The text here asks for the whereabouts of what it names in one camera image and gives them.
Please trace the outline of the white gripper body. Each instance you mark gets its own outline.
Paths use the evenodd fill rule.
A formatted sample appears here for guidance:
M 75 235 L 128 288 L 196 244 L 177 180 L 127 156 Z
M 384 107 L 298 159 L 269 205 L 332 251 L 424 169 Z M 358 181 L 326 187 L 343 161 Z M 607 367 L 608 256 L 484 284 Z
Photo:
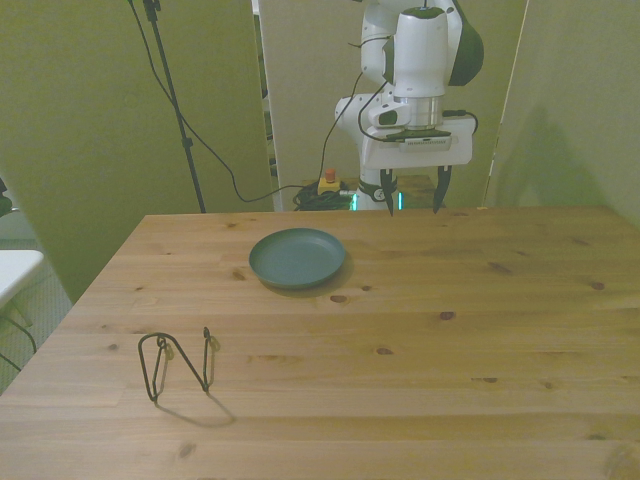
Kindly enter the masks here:
M 382 142 L 383 131 L 370 127 L 363 140 L 361 164 L 365 169 L 403 169 L 468 164 L 473 155 L 474 118 L 449 117 L 438 126 L 449 136 Z

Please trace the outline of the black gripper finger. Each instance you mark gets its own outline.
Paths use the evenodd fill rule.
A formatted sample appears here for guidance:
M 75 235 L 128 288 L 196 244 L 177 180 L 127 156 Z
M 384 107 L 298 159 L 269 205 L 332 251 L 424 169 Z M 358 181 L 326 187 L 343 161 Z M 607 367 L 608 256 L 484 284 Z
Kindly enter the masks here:
M 394 200 L 393 193 L 397 187 L 397 181 L 394 179 L 392 169 L 380 170 L 380 186 L 384 194 L 384 201 L 387 205 L 391 216 L 394 215 Z
M 437 171 L 437 185 L 433 196 L 433 212 L 435 214 L 441 209 L 450 185 L 452 166 L 439 166 Z

